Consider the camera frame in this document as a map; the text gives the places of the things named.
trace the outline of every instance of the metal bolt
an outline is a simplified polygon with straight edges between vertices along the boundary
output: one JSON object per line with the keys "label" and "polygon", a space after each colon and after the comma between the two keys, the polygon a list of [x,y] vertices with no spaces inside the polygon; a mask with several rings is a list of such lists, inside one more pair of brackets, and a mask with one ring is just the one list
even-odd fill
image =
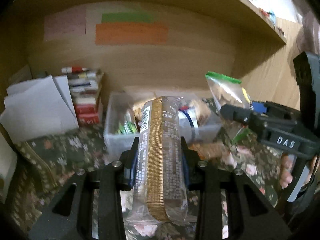
{"label": "metal bolt", "polygon": [[234,169],[233,170],[233,172],[236,174],[236,175],[238,175],[238,176],[240,176],[240,175],[242,175],[243,174],[243,170],[241,170],[241,169]]}
{"label": "metal bolt", "polygon": [[82,176],[83,174],[85,174],[85,169],[77,170],[77,175]]}
{"label": "metal bolt", "polygon": [[121,161],[113,161],[112,162],[112,166],[114,166],[114,167],[120,167],[122,165],[122,163],[121,163]]}
{"label": "metal bolt", "polygon": [[198,161],[198,166],[199,166],[199,167],[204,168],[204,167],[206,167],[207,165],[208,165],[208,163],[207,163],[206,161]]}

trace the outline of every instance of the pink paper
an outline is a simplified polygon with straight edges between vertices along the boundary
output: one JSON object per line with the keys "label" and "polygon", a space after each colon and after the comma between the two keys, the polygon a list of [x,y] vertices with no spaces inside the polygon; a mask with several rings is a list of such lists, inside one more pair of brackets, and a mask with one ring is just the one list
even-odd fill
{"label": "pink paper", "polygon": [[44,41],[61,39],[65,35],[84,35],[86,6],[79,5],[44,17]]}

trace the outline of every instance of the barcode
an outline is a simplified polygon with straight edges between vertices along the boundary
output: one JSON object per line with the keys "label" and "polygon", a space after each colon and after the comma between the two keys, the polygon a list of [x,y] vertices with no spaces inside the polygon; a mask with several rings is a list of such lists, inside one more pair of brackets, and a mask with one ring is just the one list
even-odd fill
{"label": "barcode", "polygon": [[150,106],[145,108],[142,113],[142,122],[141,122],[141,128],[140,133],[148,129],[149,125],[149,113],[150,113]]}

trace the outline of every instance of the plastic storage bin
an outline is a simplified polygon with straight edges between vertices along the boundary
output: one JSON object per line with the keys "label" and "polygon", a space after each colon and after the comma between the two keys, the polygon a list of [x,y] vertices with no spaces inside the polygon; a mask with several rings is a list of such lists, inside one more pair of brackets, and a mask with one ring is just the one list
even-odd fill
{"label": "plastic storage bin", "polygon": [[[121,153],[129,150],[133,140],[139,133],[136,134],[115,134],[118,130],[119,121],[123,121],[124,114],[129,107],[134,103],[142,100],[148,100],[161,95],[180,96],[186,100],[198,98],[194,94],[174,93],[170,91],[159,92],[142,92],[142,93],[121,93],[112,92],[109,97],[107,116],[104,129],[104,141],[107,146],[110,161],[118,160]],[[196,134],[196,141],[210,142],[212,141],[221,128],[220,118],[212,112],[207,124],[198,128],[180,127],[180,136],[184,136],[187,143],[191,142],[192,130]]]}

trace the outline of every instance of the orange sticky note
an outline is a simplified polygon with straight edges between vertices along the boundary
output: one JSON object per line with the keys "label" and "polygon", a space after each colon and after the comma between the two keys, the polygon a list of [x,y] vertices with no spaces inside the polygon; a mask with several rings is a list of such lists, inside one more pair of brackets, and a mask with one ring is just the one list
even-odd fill
{"label": "orange sticky note", "polygon": [[165,44],[168,27],[160,22],[109,22],[96,25],[97,45]]}

